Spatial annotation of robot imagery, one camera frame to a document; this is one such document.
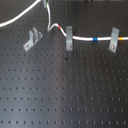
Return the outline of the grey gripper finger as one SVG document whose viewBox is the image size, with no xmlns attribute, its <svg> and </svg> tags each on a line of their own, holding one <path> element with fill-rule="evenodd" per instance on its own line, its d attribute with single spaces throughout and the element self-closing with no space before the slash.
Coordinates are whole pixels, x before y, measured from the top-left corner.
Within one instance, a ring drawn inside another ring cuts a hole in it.
<svg viewBox="0 0 128 128">
<path fill-rule="evenodd" d="M 43 0 L 44 8 L 46 8 L 47 4 L 49 3 L 49 0 Z"/>
</svg>

